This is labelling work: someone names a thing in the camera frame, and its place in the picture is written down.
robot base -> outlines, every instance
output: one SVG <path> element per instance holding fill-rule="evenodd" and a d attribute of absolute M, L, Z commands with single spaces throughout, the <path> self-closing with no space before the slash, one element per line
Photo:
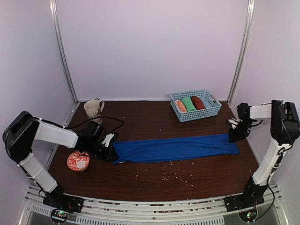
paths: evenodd
<path fill-rule="evenodd" d="M 242 196 L 243 196 L 243 194 L 240 194 L 240 195 L 235 195 L 235 196 L 229 196 L 224 199 L 224 203 L 225 203 L 227 212 L 242 210 L 242 209 L 246 209 L 246 208 L 250 207 L 250 206 L 244 206 L 241 203 Z M 264 203 L 263 197 L 258 197 L 257 204 L 262 204 L 262 203 Z"/>
<path fill-rule="evenodd" d="M 69 209 L 69 205 L 68 205 L 67 207 L 63 207 L 63 210 L 69 210 L 69 211 L 78 212 L 78 213 L 81 212 L 81 209 L 83 207 L 83 202 L 84 202 L 83 198 L 69 196 L 69 195 L 63 195 L 63 196 L 64 196 L 64 200 L 67 203 L 70 203 L 70 205 L 71 205 L 70 209 Z M 48 197 L 44 198 L 43 204 L 57 208 L 57 205 Z"/>

red plate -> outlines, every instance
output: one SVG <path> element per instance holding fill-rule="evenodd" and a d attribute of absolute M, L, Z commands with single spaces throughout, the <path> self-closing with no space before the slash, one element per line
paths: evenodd
<path fill-rule="evenodd" d="M 73 152 L 68 158 L 67 158 L 67 165 L 68 167 L 76 172 L 82 172 L 86 170 L 89 167 L 90 164 L 90 157 L 82 156 L 82 153 L 80 151 Z"/>

mug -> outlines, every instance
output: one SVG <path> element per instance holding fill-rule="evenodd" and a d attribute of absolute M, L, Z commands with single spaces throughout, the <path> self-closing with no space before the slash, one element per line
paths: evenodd
<path fill-rule="evenodd" d="M 90 100 L 86 102 L 83 107 L 86 114 L 88 115 L 88 118 L 91 119 L 97 116 L 101 116 L 101 112 L 104 108 L 104 105 L 105 103 L 103 100 L 96 98 L 95 100 Z M 94 119 L 93 121 L 95 121 L 98 124 L 102 123 L 101 118 Z"/>

blue cloth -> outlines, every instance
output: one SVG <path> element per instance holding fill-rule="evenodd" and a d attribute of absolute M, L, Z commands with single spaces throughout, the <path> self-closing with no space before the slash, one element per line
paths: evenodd
<path fill-rule="evenodd" d="M 229 135 L 208 135 L 156 140 L 115 142 L 119 162 L 168 162 L 225 154 L 238 154 L 235 143 L 229 143 Z"/>

white wall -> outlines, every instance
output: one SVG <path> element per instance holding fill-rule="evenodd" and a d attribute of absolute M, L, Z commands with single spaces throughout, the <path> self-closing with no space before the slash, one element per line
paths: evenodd
<path fill-rule="evenodd" d="M 66 122 L 73 108 L 59 59 L 49 2 L 0 2 L 0 133 L 22 111 Z M 41 162 L 50 144 L 35 144 Z M 29 180 L 0 142 L 0 221 L 16 224 Z"/>
<path fill-rule="evenodd" d="M 247 0 L 58 0 L 80 100 L 168 99 L 208 89 L 227 99 Z"/>
<path fill-rule="evenodd" d="M 292 101 L 300 115 L 300 1 L 258 0 L 250 49 L 234 108 L 272 99 Z M 270 142 L 270 122 L 252 129 L 248 141 L 259 162 Z M 291 216 L 300 224 L 300 140 L 288 152 L 272 183 L 279 185 Z"/>

